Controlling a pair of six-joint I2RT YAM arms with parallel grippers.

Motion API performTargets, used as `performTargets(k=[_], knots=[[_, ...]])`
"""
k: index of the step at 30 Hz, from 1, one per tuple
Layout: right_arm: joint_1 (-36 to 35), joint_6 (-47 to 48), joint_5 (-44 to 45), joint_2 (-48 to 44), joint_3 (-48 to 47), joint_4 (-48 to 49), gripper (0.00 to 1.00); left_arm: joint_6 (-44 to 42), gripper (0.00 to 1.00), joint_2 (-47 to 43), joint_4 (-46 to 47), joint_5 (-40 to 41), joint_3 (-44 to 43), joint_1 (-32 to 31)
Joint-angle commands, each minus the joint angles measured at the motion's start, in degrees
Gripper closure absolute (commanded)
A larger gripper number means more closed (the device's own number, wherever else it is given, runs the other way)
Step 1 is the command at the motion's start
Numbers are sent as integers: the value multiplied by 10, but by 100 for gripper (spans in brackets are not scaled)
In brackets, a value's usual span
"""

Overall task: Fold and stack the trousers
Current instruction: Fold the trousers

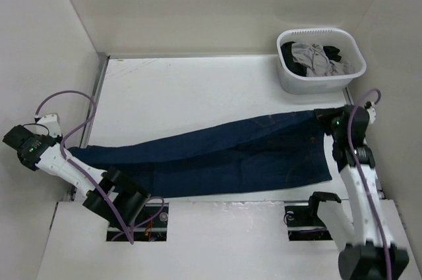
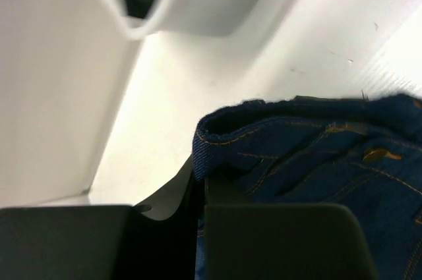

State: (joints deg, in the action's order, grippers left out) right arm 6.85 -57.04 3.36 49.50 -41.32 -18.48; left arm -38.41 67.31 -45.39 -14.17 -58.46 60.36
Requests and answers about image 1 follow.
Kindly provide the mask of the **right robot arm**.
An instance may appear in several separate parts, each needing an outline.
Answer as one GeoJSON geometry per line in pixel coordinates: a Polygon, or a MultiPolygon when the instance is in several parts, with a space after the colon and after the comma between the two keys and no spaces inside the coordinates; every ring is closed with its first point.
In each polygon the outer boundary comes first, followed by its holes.
{"type": "Polygon", "coordinates": [[[380,204],[374,155],[365,143],[367,127],[375,122],[375,105],[345,105],[317,109],[325,134],[332,137],[332,155],[343,180],[351,209],[348,217],[340,197],[314,192],[306,207],[313,224],[324,223],[335,242],[342,279],[399,279],[409,254],[396,244],[380,204]]]}

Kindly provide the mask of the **dark blue denim trousers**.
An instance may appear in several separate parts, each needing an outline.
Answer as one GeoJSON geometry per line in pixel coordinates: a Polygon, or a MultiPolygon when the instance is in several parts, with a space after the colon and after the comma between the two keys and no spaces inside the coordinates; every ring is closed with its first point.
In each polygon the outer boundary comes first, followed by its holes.
{"type": "Polygon", "coordinates": [[[155,196],[178,198],[296,188],[329,181],[313,111],[265,115],[121,147],[71,148],[114,167],[155,196]]]}

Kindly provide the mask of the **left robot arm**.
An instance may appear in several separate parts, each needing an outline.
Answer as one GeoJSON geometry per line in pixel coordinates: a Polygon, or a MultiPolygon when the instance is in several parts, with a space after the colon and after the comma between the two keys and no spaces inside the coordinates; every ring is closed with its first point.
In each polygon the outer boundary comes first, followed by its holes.
{"type": "Polygon", "coordinates": [[[122,229],[117,215],[126,226],[138,227],[146,223],[148,210],[144,205],[150,193],[122,171],[114,167],[107,171],[96,169],[67,150],[62,154],[56,139],[35,134],[24,125],[14,126],[4,135],[3,142],[16,151],[23,166],[32,171],[45,171],[78,188],[85,197],[82,205],[112,227],[122,229]]]}

